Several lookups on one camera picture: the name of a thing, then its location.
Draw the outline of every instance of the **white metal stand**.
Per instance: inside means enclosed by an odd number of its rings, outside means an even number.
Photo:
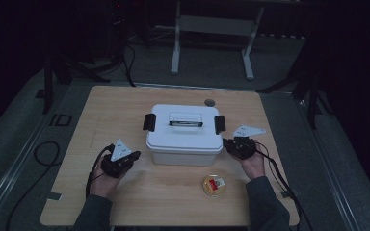
[[[176,20],[175,20],[175,45],[172,55],[171,74],[177,74],[179,68],[180,41],[179,35],[181,31],[193,31],[203,33],[226,34],[236,36],[249,36],[248,46],[242,49],[242,59],[245,66],[246,78],[253,79],[253,71],[251,68],[251,47],[260,23],[264,8],[259,8],[255,21],[225,19],[214,17],[190,16],[181,15],[180,1],[176,2]]]

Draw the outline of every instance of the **black controller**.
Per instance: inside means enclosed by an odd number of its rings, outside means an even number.
[[[224,147],[228,153],[240,160],[248,159],[257,151],[254,139],[249,139],[249,137],[224,139]]]
[[[141,152],[135,151],[128,156],[125,156],[116,161],[112,161],[112,154],[107,154],[104,156],[101,162],[101,169],[109,176],[114,178],[119,178],[125,172],[127,172],[134,165],[134,162],[140,158]]]

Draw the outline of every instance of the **long sleeve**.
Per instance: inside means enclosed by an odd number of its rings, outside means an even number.
[[[251,231],[289,230],[290,214],[276,198],[266,176],[246,184],[249,198]]]
[[[108,231],[112,205],[113,203],[104,197],[89,195],[72,230]]]

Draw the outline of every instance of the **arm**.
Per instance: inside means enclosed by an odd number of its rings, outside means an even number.
[[[100,163],[95,168],[90,195],[86,199],[83,209],[73,225],[73,230],[108,231],[110,226],[110,213],[113,202],[111,198],[116,192],[117,185],[122,177],[113,178],[104,174]]]
[[[249,199],[251,230],[289,230],[290,214],[276,198],[264,171],[264,157],[258,153],[245,160],[234,156],[251,179],[246,185]]]

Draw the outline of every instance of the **dark background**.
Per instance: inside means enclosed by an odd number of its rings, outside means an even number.
[[[0,1],[0,115],[43,68],[51,47],[66,50],[76,60],[91,58],[90,37],[100,33],[95,28],[101,22],[90,20],[98,16],[90,11],[96,2],[87,0],[78,8],[72,1]],[[229,17],[253,17],[245,7],[250,1],[241,1],[234,11],[227,10],[226,1],[216,1],[215,6],[210,1],[200,2],[185,5],[184,11],[215,15],[226,9]],[[370,179],[370,2],[256,1],[254,5],[266,7],[261,34],[273,34],[277,39],[282,35],[309,38],[305,46],[311,52],[302,52],[298,62],[304,69],[320,67],[319,87],[327,94]],[[146,8],[142,20],[149,26],[174,25],[175,1],[148,0]]]

